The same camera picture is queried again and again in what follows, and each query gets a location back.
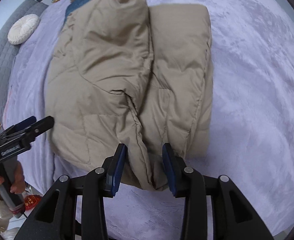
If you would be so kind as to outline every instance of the white round cushion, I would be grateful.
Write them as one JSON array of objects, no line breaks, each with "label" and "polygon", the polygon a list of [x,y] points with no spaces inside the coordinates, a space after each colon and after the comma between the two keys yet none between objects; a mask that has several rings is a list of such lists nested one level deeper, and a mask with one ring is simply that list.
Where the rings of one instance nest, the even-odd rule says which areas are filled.
[{"label": "white round cushion", "polygon": [[8,41],[13,45],[25,42],[38,27],[40,19],[36,14],[28,14],[17,20],[8,33]]}]

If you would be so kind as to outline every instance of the jacket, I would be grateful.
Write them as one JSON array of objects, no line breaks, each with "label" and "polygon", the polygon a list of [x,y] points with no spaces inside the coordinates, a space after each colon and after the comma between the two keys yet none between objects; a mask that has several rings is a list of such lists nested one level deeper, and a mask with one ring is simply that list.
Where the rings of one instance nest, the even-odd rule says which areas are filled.
[{"label": "jacket", "polygon": [[208,10],[91,0],[67,18],[47,77],[53,151],[91,171],[128,147],[122,182],[163,190],[162,145],[206,153],[213,65]]}]

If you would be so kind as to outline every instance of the blue gripper pad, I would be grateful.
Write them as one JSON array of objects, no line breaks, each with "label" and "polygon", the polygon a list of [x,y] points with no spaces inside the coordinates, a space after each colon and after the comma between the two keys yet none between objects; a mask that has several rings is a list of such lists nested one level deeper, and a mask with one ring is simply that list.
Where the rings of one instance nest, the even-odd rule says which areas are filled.
[{"label": "blue gripper pad", "polygon": [[176,187],[177,176],[173,166],[173,162],[175,161],[174,159],[175,155],[169,143],[165,143],[163,145],[162,155],[163,155],[163,164],[165,168],[165,174],[168,179],[169,189],[171,193],[173,194],[173,196],[176,196],[177,195],[177,187]]},{"label": "blue gripper pad", "polygon": [[15,131],[21,131],[23,129],[26,129],[27,127],[29,127],[30,125],[34,124],[37,121],[37,119],[34,116],[31,116],[25,120],[23,120],[22,122],[19,122],[15,125]]},{"label": "blue gripper pad", "polygon": [[127,146],[120,143],[106,175],[106,187],[110,189],[110,192],[113,196],[115,196],[119,190],[127,152]]}]

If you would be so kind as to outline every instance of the lavender plush bedspread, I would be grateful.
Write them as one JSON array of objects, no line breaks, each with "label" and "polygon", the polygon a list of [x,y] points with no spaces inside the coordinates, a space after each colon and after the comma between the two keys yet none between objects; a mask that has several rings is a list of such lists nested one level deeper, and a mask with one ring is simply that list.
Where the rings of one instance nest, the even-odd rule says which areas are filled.
[{"label": "lavender plush bedspread", "polygon": [[[202,174],[226,174],[275,235],[294,223],[294,23],[274,0],[147,0],[201,3],[212,23],[214,92],[210,146],[188,160]],[[4,124],[44,117],[45,78],[68,1],[47,8],[21,46]],[[62,174],[85,174],[55,156],[42,135],[19,156],[26,180],[45,192]],[[183,200],[169,191],[121,185],[105,200],[110,237],[179,239]]]}]

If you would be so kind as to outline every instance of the gray quilted headboard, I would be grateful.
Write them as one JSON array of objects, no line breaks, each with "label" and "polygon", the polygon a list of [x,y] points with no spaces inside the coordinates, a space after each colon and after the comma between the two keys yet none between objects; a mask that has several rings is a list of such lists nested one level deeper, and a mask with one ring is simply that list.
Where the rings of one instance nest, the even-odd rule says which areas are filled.
[{"label": "gray quilted headboard", "polygon": [[2,122],[2,114],[7,101],[11,69],[20,47],[20,45],[12,45],[8,42],[8,32],[21,17],[28,14],[40,16],[47,7],[48,5],[44,3],[26,0],[14,11],[0,30],[0,122]]}]

